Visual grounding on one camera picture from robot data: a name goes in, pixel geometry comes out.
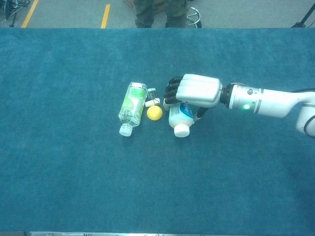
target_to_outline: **green indicator light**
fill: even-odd
[[[245,105],[243,106],[243,109],[245,109],[245,110],[248,110],[249,108],[251,108],[251,106],[250,106],[249,104],[245,104]]]

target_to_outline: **blue label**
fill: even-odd
[[[181,112],[184,113],[186,116],[193,118],[190,105],[182,103],[180,105],[180,109],[181,109]]]

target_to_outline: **cable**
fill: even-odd
[[[313,21],[313,23],[311,23],[311,24],[308,26],[308,28],[311,27],[311,26],[314,24],[314,22],[315,22],[315,20]]]
[[[312,116],[311,118],[309,118],[309,120],[305,123],[305,125],[304,125],[304,133],[305,133],[307,136],[309,136],[310,138],[315,139],[315,136],[310,135],[310,134],[306,131],[307,126],[313,121],[313,119],[315,119],[315,116]]]
[[[294,90],[292,92],[315,92],[315,88],[303,88],[303,89]]]

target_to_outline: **plastic bottle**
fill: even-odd
[[[190,127],[194,124],[190,105],[186,103],[175,103],[169,108],[169,125],[174,128],[176,137],[187,137]]]
[[[129,137],[132,129],[140,124],[144,104],[148,95],[148,89],[145,84],[131,82],[119,112],[119,120],[122,125],[119,133]]]

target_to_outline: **gray floor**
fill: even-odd
[[[17,14],[20,27],[31,8]],[[124,0],[39,0],[28,28],[100,28],[105,6],[110,5],[106,28],[133,28],[134,12]],[[300,22],[314,0],[194,0],[190,6],[201,14],[203,28],[288,28]],[[315,12],[305,23],[315,20]],[[1,27],[8,27],[12,19]],[[165,25],[165,13],[155,16],[154,28]]]

